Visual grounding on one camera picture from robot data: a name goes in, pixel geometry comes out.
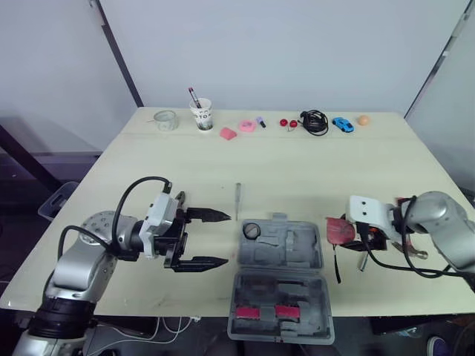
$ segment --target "pen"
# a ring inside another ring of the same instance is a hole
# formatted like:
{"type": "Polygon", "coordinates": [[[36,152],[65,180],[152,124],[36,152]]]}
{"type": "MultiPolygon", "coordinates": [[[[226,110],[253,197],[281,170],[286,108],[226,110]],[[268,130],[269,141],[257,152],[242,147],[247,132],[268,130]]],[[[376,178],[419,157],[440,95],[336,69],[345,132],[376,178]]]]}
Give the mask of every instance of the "pen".
{"type": "Polygon", "coordinates": [[[198,97],[197,97],[196,94],[194,93],[193,88],[192,88],[192,87],[188,88],[188,91],[190,92],[191,98],[193,99],[194,104],[196,105],[196,107],[197,107],[198,109],[201,109],[200,101],[198,100],[198,97]]]}
{"type": "Polygon", "coordinates": [[[235,197],[236,220],[238,219],[239,202],[240,202],[240,183],[236,183],[236,197],[235,197]]]}

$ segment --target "case lid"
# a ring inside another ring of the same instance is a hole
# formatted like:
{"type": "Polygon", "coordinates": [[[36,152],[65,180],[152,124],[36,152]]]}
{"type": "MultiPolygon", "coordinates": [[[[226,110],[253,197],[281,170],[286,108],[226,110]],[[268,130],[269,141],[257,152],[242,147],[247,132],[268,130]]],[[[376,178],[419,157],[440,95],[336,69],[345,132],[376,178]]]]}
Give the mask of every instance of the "case lid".
{"type": "Polygon", "coordinates": [[[288,221],[282,213],[272,220],[244,220],[238,261],[244,268],[318,271],[323,268],[318,227],[288,221]]]}

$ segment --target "gray plastic case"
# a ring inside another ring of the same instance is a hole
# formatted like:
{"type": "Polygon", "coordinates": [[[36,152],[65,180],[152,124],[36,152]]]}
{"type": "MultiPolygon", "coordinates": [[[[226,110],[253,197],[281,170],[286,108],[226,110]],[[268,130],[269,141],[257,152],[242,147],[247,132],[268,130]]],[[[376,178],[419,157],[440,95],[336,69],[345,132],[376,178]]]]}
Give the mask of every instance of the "gray plastic case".
{"type": "Polygon", "coordinates": [[[318,227],[287,221],[244,220],[261,228],[256,240],[241,229],[239,263],[232,292],[228,335],[233,340],[331,345],[335,340],[318,227]],[[275,306],[298,306],[300,318],[277,318],[275,306]],[[260,319],[236,317],[237,307],[259,309],[260,319]]]}

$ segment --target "white cup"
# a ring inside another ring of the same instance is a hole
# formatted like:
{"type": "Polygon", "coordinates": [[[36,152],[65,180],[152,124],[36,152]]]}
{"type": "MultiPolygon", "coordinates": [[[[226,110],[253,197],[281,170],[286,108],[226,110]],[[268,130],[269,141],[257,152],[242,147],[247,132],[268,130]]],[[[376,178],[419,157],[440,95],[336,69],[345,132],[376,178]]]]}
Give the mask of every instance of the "white cup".
{"type": "Polygon", "coordinates": [[[193,100],[190,101],[190,110],[193,113],[196,125],[201,131],[213,128],[212,103],[211,100],[198,98],[201,108],[197,108],[193,100]]]}

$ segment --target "small ball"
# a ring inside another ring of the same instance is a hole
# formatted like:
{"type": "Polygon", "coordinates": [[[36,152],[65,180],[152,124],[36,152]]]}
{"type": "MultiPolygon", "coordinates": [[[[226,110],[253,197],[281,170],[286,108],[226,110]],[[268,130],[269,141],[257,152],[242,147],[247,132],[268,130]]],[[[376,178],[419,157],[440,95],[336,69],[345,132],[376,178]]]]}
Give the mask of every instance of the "small ball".
{"type": "Polygon", "coordinates": [[[370,123],[370,117],[368,115],[361,115],[358,118],[358,124],[360,124],[361,126],[368,125],[369,123],[370,123]]]}

